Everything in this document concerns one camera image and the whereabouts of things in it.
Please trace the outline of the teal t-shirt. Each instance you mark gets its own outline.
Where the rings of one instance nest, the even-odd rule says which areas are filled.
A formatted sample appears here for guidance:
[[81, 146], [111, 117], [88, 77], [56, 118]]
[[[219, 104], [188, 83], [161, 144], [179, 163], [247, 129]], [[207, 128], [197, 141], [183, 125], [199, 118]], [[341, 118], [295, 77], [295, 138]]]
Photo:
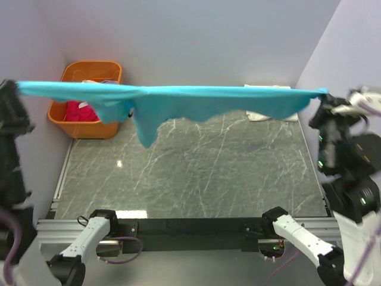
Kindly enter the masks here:
[[104, 123], [122, 122], [133, 113], [140, 143], [149, 148], [169, 119], [193, 122], [243, 110], [285, 119], [328, 90], [243, 86], [131, 86], [77, 82], [18, 81], [25, 96], [87, 102]]

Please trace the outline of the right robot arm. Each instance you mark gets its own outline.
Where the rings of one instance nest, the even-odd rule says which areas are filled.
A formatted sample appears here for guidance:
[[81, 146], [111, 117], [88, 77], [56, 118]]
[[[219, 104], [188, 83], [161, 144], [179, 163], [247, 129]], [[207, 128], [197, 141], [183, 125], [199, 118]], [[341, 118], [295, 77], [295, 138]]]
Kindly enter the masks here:
[[380, 190], [371, 176], [380, 171], [380, 136], [352, 135], [350, 128], [380, 115], [380, 91], [362, 87], [348, 97], [325, 95], [309, 126], [319, 131], [318, 170], [339, 227], [342, 245], [321, 241], [281, 207], [262, 216], [262, 233], [284, 238], [316, 266], [325, 285], [380, 284]]

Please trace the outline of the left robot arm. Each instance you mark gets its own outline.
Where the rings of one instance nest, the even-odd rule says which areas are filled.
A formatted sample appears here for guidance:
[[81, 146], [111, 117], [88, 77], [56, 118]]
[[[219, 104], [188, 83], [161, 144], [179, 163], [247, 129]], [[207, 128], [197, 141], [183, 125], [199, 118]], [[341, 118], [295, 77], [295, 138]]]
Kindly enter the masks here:
[[119, 232], [113, 210], [95, 210], [83, 231], [60, 254], [42, 256], [33, 224], [33, 208], [17, 209], [30, 196], [21, 172], [15, 140], [34, 125], [12, 80], [1, 83], [1, 281], [4, 285], [82, 285], [86, 262], [104, 238]]

